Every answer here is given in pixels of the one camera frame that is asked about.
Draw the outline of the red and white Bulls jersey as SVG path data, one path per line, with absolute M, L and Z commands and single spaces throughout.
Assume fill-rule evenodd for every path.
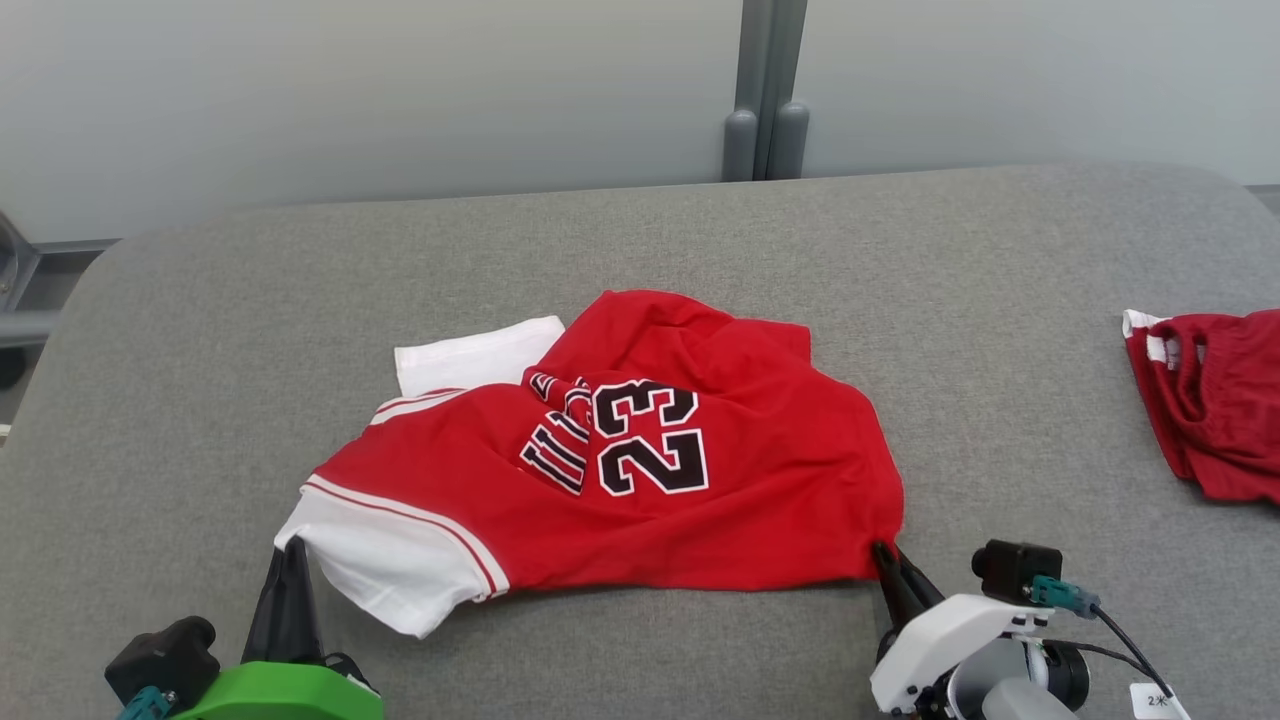
M 609 291 L 394 355 L 399 395 L 275 538 L 394 632 L 508 593 L 867 580 L 902 527 L 876 410 L 804 325 Z

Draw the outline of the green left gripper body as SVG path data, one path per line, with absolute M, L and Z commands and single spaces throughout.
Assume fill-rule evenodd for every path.
M 225 670 L 175 720 L 384 720 L 383 697 L 348 655 Z

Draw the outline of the grey partition post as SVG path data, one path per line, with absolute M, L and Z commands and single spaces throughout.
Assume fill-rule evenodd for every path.
M 803 176 L 810 109 L 794 99 L 808 0 L 742 0 L 733 110 L 722 182 Z

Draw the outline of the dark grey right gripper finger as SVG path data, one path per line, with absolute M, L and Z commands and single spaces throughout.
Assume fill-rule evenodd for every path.
M 896 544 L 891 546 L 896 550 L 900 562 L 904 566 L 902 573 L 906 583 L 916 594 L 916 616 L 941 603 L 945 596 L 936 584 Z
M 916 616 L 916 594 L 906 583 L 904 566 L 893 546 L 877 541 L 872 544 L 872 557 L 890 614 L 892 633 L 900 633 Z

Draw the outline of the grey fabric sofa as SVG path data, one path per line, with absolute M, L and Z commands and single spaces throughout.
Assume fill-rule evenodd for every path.
M 234 664 L 271 541 L 396 397 L 393 348 L 607 290 L 809 325 L 874 404 L 900 544 L 973 592 L 1062 551 L 1196 720 L 1280 720 L 1280 509 L 1170 473 L 1121 313 L 1280 307 L 1280 222 L 1206 170 L 1057 164 L 252 211 L 81 277 L 0 450 L 0 720 L 113 720 L 106 662 L 201 615 Z

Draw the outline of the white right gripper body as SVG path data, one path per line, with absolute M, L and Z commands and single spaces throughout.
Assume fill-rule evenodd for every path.
M 1079 720 L 1091 670 L 1039 635 L 1051 609 L 955 594 L 914 618 L 870 675 L 878 710 L 906 720 Z

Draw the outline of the grey metal frame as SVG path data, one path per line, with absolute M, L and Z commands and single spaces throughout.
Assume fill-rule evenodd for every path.
M 44 345 L 82 274 L 118 238 L 32 243 L 0 211 L 0 348 Z

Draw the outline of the red Bulls shorts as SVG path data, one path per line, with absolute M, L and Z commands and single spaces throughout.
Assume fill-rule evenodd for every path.
M 1128 309 L 1123 336 L 1172 474 L 1212 501 L 1280 507 L 1280 307 L 1171 318 Z

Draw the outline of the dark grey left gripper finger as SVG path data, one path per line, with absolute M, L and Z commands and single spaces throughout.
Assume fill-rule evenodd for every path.
M 255 661 L 288 664 L 293 661 L 292 620 L 288 601 L 291 574 L 296 552 L 287 544 L 274 548 L 250 630 L 246 637 L 241 662 Z
M 301 537 L 291 538 L 291 661 L 324 662 L 308 557 Z

